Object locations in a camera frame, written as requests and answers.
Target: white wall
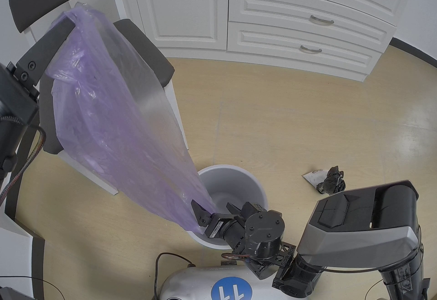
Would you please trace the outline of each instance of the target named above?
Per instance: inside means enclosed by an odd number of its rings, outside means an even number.
[[[112,22],[117,21],[118,13],[114,0],[71,0],[74,5],[77,1],[89,3],[94,8],[102,11]],[[50,23],[70,4],[66,3],[48,13],[45,17],[32,24],[32,31],[36,39],[45,34]],[[9,9],[9,0],[0,0],[0,62],[7,65],[9,61],[16,63],[29,49],[23,34],[20,34],[12,19]]]
[[[437,59],[437,0],[408,0],[395,38]]]

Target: light wood floor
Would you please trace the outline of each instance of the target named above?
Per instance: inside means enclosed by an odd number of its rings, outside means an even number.
[[[360,83],[299,70],[172,59],[174,88],[198,169],[234,164],[264,186],[297,244],[321,195],[301,177],[338,165],[348,188],[410,179],[425,247],[429,298],[437,293],[437,69],[389,46]],[[157,254],[220,264],[177,225],[122,193],[112,196],[55,156],[26,171],[18,219],[46,240],[44,278],[66,300],[150,299]],[[162,259],[159,283],[186,264]],[[364,299],[378,272],[323,274],[312,299]],[[380,283],[368,295],[388,298]],[[46,299],[58,300],[46,286]]]

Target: drawer handle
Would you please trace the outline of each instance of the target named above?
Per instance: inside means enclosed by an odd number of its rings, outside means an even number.
[[[318,49],[318,50],[309,49],[308,47],[305,47],[303,45],[301,45],[301,50],[312,52],[312,53],[320,53],[320,52],[322,52],[322,49]]]
[[[318,22],[318,23],[323,23],[323,24],[328,24],[328,25],[334,24],[334,21],[333,21],[333,20],[328,21],[328,20],[326,20],[326,19],[317,18],[317,17],[315,17],[315,16],[313,16],[313,15],[311,15],[311,16],[309,17],[309,19],[311,19],[312,21],[316,21],[316,22]]]

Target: purple plastic bag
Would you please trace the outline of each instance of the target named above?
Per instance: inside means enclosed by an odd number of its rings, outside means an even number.
[[[137,204],[200,232],[203,186],[155,73],[103,13],[78,4],[61,14],[76,27],[47,68],[56,135],[74,160]]]

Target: white logo lettering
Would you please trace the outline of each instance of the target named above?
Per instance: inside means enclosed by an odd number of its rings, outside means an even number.
[[[225,297],[225,293],[223,292],[223,287],[222,286],[218,287],[218,289],[219,289],[218,291],[220,292],[220,300],[229,300],[231,298],[230,295]]]
[[[238,295],[238,287],[236,284],[234,284],[234,297],[235,297],[235,300],[240,300],[242,297],[244,297],[244,293],[241,295]]]

